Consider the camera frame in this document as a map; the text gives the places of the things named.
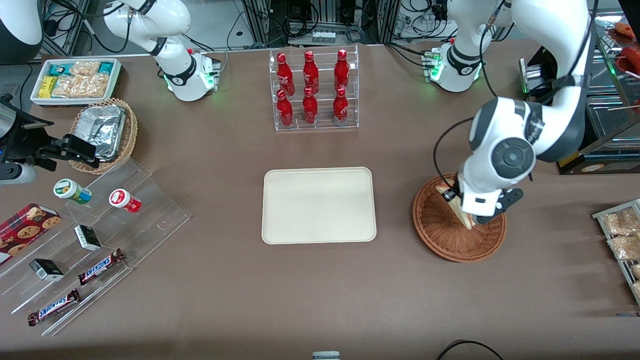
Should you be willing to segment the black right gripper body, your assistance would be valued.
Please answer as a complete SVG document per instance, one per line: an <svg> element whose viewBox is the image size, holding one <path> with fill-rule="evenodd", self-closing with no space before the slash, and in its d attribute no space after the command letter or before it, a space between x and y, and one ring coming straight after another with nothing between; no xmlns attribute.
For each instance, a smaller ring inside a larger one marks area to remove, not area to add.
<svg viewBox="0 0 640 360"><path fill-rule="evenodd" d="M54 139L45 128L54 122L18 109L10 103L12 99L12 95L1 96L1 162L39 166L51 157L47 150Z"/></svg>

